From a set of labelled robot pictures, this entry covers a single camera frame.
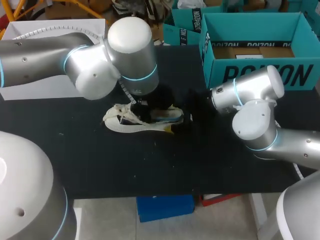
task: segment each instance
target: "black object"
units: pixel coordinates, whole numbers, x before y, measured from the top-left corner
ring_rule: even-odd
[[[156,47],[160,81],[184,104],[189,89],[203,92],[197,46]],[[54,98],[1,102],[0,130],[36,143],[50,158],[69,197],[76,199],[282,192],[297,181],[291,163],[255,158],[232,131],[232,115],[200,123],[184,137],[164,132],[122,134],[101,120],[129,100],[118,85],[104,99]],[[319,97],[288,91],[275,119],[283,128],[320,131]],[[314,172],[302,169],[305,176]]]

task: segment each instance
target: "white box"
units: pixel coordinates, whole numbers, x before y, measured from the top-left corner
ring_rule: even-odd
[[[101,37],[104,37],[107,32],[104,19],[14,21],[9,23],[2,40],[11,40],[38,29],[57,26],[78,27]],[[73,29],[54,29],[30,36],[29,39],[56,37],[73,32],[78,31]],[[99,42],[92,36],[88,35],[88,37],[94,44]],[[0,89],[0,94],[4,100],[82,97],[66,75],[48,77],[25,85],[4,87]]]

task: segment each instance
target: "cable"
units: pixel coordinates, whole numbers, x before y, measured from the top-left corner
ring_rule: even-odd
[[[42,34],[45,32],[49,32],[49,31],[53,31],[53,30],[62,30],[62,29],[67,29],[67,30],[73,30],[76,32],[81,32],[86,34],[87,36],[93,37],[97,40],[99,40],[99,42],[103,42],[104,38],[102,36],[99,36],[97,34],[95,34],[94,32],[84,29],[82,27],[77,27],[77,26],[68,26],[68,25],[54,25],[54,26],[48,26],[48,27],[43,27],[43,28],[39,28],[38,30],[34,30],[34,31],[30,31],[26,34],[22,34],[20,36],[17,36],[15,38],[13,38],[13,40],[19,40],[19,39],[27,39],[31,36],[37,35],[37,34]],[[118,82],[122,88],[122,90],[124,91],[125,95],[129,98],[129,100],[135,104],[137,103],[136,100],[132,97],[132,95],[130,94],[130,92],[126,89],[125,85],[123,84],[122,80],[119,78]]]
[[[93,37],[97,40],[100,41],[100,39],[103,39],[103,37],[93,33],[90,30],[84,29],[82,27],[77,27],[77,26],[67,26],[67,25],[55,25],[55,26],[48,26],[48,27],[43,27],[43,28],[39,28],[38,30],[34,30],[34,31],[30,31],[26,34],[22,34],[20,36],[17,36],[15,38],[13,38],[14,40],[19,40],[19,39],[26,39],[29,38],[31,36],[37,35],[37,34],[42,34],[45,32],[49,32],[49,31],[53,31],[53,30],[62,30],[62,29],[67,29],[67,30],[73,30],[76,32],[81,32],[84,33],[90,37]]]
[[[277,127],[281,128],[280,124],[276,120],[274,120],[274,121],[275,121],[275,125]],[[300,180],[304,179],[305,177],[302,175],[299,166],[296,163],[293,163],[293,167],[294,167],[296,173],[298,174]]]

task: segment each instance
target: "yellow object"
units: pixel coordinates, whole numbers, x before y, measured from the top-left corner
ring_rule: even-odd
[[[166,127],[164,128],[164,131],[165,131],[166,133],[175,134],[175,133],[171,130],[171,125],[170,125],[170,126],[166,126]]]
[[[100,14],[96,13],[95,11],[93,11],[92,9],[90,9],[89,7],[83,5],[81,2],[79,2],[78,0],[52,0],[53,2],[66,2],[66,3],[73,3],[76,6],[79,6],[79,8],[85,10],[87,13],[93,15],[94,17],[96,17],[97,19],[104,19],[103,16],[101,16]],[[31,12],[33,9],[35,9],[36,7],[38,7],[39,5],[41,5],[44,0],[39,0],[37,4],[35,4],[34,6],[30,7],[28,10],[26,10],[24,13],[21,13],[21,9],[24,6],[26,0],[20,0],[15,11],[12,12],[11,6],[8,2],[8,0],[1,0],[2,6],[4,8],[5,14],[7,15],[7,18],[10,22],[14,22],[18,19],[20,19],[21,17],[23,17],[24,15],[26,15],[27,13]],[[3,35],[5,34],[5,29],[3,29],[0,32],[0,39],[2,39]]]

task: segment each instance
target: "teal cardboard box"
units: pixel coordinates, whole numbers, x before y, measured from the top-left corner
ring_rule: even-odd
[[[178,28],[200,33],[203,14],[224,13],[227,11],[226,0],[204,0],[204,2],[207,3],[207,7],[178,9],[178,0],[174,0],[172,5],[172,15],[175,26]]]
[[[267,65],[287,91],[312,90],[320,78],[320,42],[301,13],[204,14],[199,50],[208,88]]]
[[[169,45],[198,45],[200,33],[176,27],[170,15],[163,23],[163,40]]]
[[[301,5],[301,12],[309,22],[314,33],[320,36],[320,1],[304,0]]]
[[[298,13],[301,9],[302,0],[287,0],[288,1],[288,13]]]

